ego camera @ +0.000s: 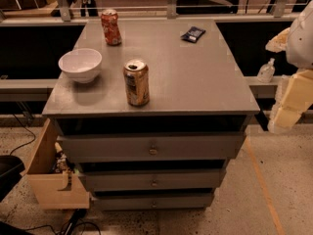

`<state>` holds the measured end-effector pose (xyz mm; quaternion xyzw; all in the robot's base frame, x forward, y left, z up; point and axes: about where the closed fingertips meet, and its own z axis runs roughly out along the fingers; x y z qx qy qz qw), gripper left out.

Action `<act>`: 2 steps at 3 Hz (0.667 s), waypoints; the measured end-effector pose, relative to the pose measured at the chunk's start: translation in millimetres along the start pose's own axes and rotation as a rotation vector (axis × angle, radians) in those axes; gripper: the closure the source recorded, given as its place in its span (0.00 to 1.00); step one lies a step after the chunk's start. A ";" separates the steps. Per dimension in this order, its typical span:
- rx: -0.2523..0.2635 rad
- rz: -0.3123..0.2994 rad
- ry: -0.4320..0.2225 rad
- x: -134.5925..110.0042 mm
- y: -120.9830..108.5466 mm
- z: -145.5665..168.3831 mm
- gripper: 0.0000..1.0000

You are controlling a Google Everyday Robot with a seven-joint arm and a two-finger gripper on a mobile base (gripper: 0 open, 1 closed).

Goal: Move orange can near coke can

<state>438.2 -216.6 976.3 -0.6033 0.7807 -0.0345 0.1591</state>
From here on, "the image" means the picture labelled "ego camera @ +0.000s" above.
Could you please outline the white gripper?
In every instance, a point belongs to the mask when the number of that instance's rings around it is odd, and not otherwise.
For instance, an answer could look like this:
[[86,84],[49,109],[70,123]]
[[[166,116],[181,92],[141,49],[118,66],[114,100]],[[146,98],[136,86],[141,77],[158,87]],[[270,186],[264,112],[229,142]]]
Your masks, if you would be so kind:
[[313,104],[313,0],[291,27],[267,42],[265,49],[274,53],[286,50],[289,64],[299,69],[310,69],[282,76],[267,125],[271,133],[279,134],[292,129]]

